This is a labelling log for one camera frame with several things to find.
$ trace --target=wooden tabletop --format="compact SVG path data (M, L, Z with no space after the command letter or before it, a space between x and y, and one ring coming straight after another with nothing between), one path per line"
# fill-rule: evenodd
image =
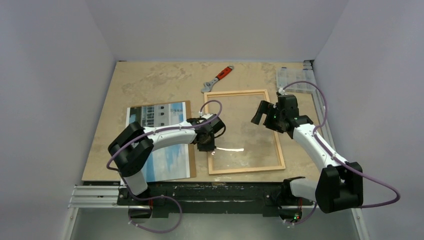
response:
M215 84L212 91L266 89L271 102L277 101L276 70L281 67L303 68L303 64L299 62L118 62L107 91L82 180L118 181L120 179L118 173L106 169L106 163L110 158L109 144L125 128L128 107L189 100L191 115L197 117L204 103L204 95L200 91L203 83L211 81L230 64L234 65L234 70ZM305 93L294 94L297 97L300 115L308 115L314 123L318 123L312 96ZM247 112L244 118L250 122L254 114L254 112ZM318 180L319 172L307 153L287 134L278 136L285 170L209 175L207 153L196 149L197 177L180 181L277 182L298 176ZM256 153L256 156L260 156L260 147L258 151L259 155Z

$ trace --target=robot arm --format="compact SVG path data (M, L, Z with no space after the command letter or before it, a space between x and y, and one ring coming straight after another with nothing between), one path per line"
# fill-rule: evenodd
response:
M318 182L304 177L284 180L285 195L314 201L324 213L361 206L363 204L362 177L348 171L327 154L314 135L331 152L335 153L334 149L318 132L314 133L315 126L308 116L299 115L298 103L294 95L277 95L276 104L260 102L251 122L258 125L262 115L265 114L263 125L279 133L287 132L305 149L321 172ZM345 158L337 157L348 166L362 172L357 162L349 163Z
M225 124L219 117L198 128L183 127L199 125L214 116L215 114L206 114L199 118L187 119L179 124L162 127L142 127L138 122L129 124L109 145L108 151L111 156L132 139L148 132L154 132L125 148L114 159L121 176L132 193L137 196L148 188L142 168L152 152L177 144L197 144L197 149L201 152L213 151L216 148L215 134L225 128ZM175 129L158 131L172 127Z

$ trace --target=white wall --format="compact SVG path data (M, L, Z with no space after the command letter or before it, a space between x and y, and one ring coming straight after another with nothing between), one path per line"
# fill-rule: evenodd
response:
M57 240L115 61L83 0L0 2L0 239Z
M315 59L348 0L86 0L118 60Z
M372 239L422 239L424 1L351 0L314 68L338 151L397 187L396 204L366 209ZM394 197L364 181L364 203Z

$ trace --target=adjustable wrench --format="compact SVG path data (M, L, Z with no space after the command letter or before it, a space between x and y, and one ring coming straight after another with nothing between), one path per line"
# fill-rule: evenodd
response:
M217 83L219 80L223 79L227 74L229 74L234 69L233 65L227 66L224 70L222 70L212 81L207 81L203 83L204 88L202 88L200 91L202 93L207 93L212 90L212 87L215 83Z

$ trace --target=purple cable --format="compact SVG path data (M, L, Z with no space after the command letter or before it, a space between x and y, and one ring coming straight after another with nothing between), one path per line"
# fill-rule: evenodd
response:
M218 118L218 116L221 114L221 112L222 112L222 110L223 110L223 105L222 105L222 103L220 102L220 101L218 101L218 100L209 100L209 101L207 101L207 102L205 102L202 106L201 106L201 108L200 108L200 112L203 112L203 108L207 105L207 104L209 104L209 103L212 103L212 102L215 102L215 103L218 103L219 104L219 111L218 111L218 113L215 115L215 116L213 116L211 119L208 119L208 120L206 120L206 121L203 121L203 122L201 122L200 124L198 124L198 125L194 125L194 126L182 126L181 127L181 129L195 129L195 128L199 128L199 127L202 127L202 126L204 126L204 125L206 125L206 124L209 124L210 122L212 122L213 120L215 120L216 118ZM170 126L170 127L164 127L164 128L161 128L161 129L159 129L159 130L157 130L156 131L156 133L160 133L160 132L163 132L163 131L169 131L169 130L176 130L176 129L180 129L180 127L179 126ZM118 149L118 151L116 151L115 152L115 154L113 154L112 155L112 157L109 159L109 161L107 161L107 164L106 164L106 168L107 169L109 169L109 170L113 170L113 171L117 171L118 173L119 173L119 169L118 168L115 168L115 167L111 167L111 163L112 163L112 161L124 150L124 149L126 149L129 145L131 145L131 144L133 144L134 142L136 142L136 141L138 141L138 140L140 140L140 139L142 139L142 138L144 138L144 137L146 137L146 136L149 136L149 135L152 135L154 132L153 131L149 131L149 132L146 132L146 133L144 133L144 134L142 134L142 135L140 135L140 136L137 136L137 137L135 137L135 138L133 138L131 141L129 141L127 144L125 144L124 146L122 146L120 149ZM150 229L150 228L147 228L147 227L145 227L145 226L141 226L141 225L138 225L137 223L135 223L135 222L133 222L132 220L131 220L131 217L130 217L130 215L128 214L128 218L129 218L129 222L131 223L131 224L133 224L134 226L136 226L136 227L138 227L138 228L140 228L140 229L143 229L143 230L146 230L146 231L149 231L149 232L152 232L152 233L156 233L156 234L165 234L165 233L169 233L169 232L171 232L172 230L174 230L174 229L176 229L179 225L180 225L180 223L181 223L181 219L183 218L183 209L181 208L181 205L178 203L178 201L177 200L175 200L174 198L172 198L172 197L170 197L170 196L153 196L153 197L148 197L148 198L139 198L139 197L137 197L137 196L135 196L134 195L134 193L131 191L131 189L130 189L130 187L128 187L128 185L127 185L127 182L125 181L125 179L123 178L123 177L121 177L121 179L123 180L123 182L125 183L125 185L126 185L126 188L128 189L128 192L129 192L129 194L131 195L131 197L133 198L133 199L135 199L135 200L138 200L138 201L148 201L148 200L154 200L154 199L169 199L169 200L171 200L171 201L173 201L177 206L178 206L178 208L179 208L179 218L178 218L178 221L176 222L176 224L173 226L173 227L171 227L171 228L169 228L169 229L166 229L166 230L154 230L154 229Z
M306 217L302 217L302 219L298 222L291 222L290 225L298 225L298 224L304 223L306 220L308 220L312 216L312 214L314 214L315 209L317 209L317 205L318 204L315 202L315 205L313 206L312 211L310 211L310 213Z
M355 174L357 174L357 175L359 175L359 176L361 176L361 177L363 177L365 179L368 179L368 180L370 180L370 181L372 181L372 182L374 182L376 184L380 184L380 185L382 185L382 186L384 186L384 187L392 190L396 194L396 197L394 199L392 199L392 200L384 201L384 202L380 202L380 203L375 203L375 204L363 205L363 206L360 206L359 208L360 209L376 208L376 207L386 206L386 205L389 205L389 204L394 204L397 201L399 201L399 199L401 199L401 194L399 193L399 191L396 188L394 188L393 186L391 186L391 185L389 185L389 184L387 184L387 183L385 183L385 182L383 182L381 180L378 180L378 179L376 179L376 178L374 178L374 177L372 177L372 176L370 176L368 174L365 174L365 173L362 173L362 172L360 172L360 171L358 171L356 169L353 169L352 167L346 165L344 162L342 162L340 159L338 159L337 156L333 156L333 152L331 152L326 147L326 145L318 138L318 134L317 134L317 129L323 127L326 124L326 121L327 121L328 106L327 106L326 96L323 94L323 92L321 91L321 89L317 85L315 85L315 84L313 84L311 82L308 82L308 81L295 81L295 82L292 82L292 83L288 84L287 86L283 87L283 90L285 90L287 87L290 87L293 84L299 84L299 83L306 83L306 84L310 84L310 85L314 86L316 88L316 90L318 90L318 92L321 94L322 99L324 101L324 108L325 108L324 109L324 119L322 120L322 123L320 125L316 126L313 129L313 136L316 139L316 141L319 143L319 145L321 145L321 147L324 148L324 150L331 156L331 158L334 161L336 161L338 164L342 165L347 170L349 170L349 171L351 171L351 172L353 172L353 173L355 173Z

